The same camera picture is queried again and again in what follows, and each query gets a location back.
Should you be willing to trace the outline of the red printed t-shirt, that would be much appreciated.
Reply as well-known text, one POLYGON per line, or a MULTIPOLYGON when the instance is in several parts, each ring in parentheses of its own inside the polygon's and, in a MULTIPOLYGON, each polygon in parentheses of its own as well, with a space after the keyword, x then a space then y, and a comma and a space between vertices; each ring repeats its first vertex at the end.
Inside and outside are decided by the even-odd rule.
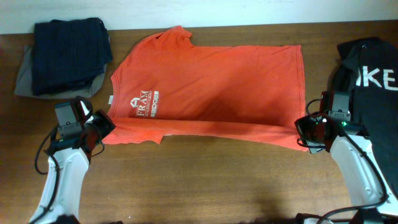
POLYGON ((136 44, 111 76, 106 144, 213 136, 298 149, 305 114, 298 45, 197 46, 177 26, 136 44))

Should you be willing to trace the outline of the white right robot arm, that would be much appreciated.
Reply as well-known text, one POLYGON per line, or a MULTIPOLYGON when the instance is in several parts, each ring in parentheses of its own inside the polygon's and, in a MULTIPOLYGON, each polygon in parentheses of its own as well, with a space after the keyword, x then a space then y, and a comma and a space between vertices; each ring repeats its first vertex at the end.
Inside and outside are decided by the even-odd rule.
POLYGON ((397 197, 377 163, 369 134, 351 119, 349 94, 324 91, 320 109, 295 121, 297 144, 311 154, 326 151, 337 163, 351 203, 322 216, 299 213, 296 223, 397 223, 397 197))

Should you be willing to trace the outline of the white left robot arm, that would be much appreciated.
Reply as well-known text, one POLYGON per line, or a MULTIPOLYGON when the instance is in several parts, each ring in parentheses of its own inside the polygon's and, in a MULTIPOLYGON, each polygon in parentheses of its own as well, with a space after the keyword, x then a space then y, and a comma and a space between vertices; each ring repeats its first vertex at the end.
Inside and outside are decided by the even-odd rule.
POLYGON ((39 205, 30 223, 78 223, 85 174, 115 125, 103 110, 93 111, 84 97, 55 105, 58 124, 45 137, 35 156, 35 169, 46 175, 39 205))

